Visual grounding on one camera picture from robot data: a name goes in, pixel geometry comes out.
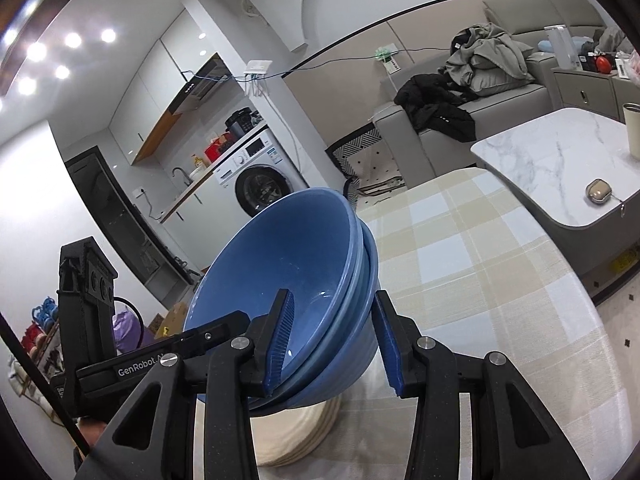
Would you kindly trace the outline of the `left hand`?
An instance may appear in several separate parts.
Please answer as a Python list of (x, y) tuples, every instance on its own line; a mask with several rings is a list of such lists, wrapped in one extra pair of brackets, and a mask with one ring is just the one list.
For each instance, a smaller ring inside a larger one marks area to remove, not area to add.
[[(87, 417), (78, 419), (77, 427), (80, 433), (84, 436), (90, 448), (93, 448), (98, 442), (99, 438), (104, 433), (106, 423), (102, 420), (93, 420)], [(78, 471), (82, 462), (85, 459), (85, 454), (81, 452), (79, 448), (74, 448), (73, 452), (74, 469)]]

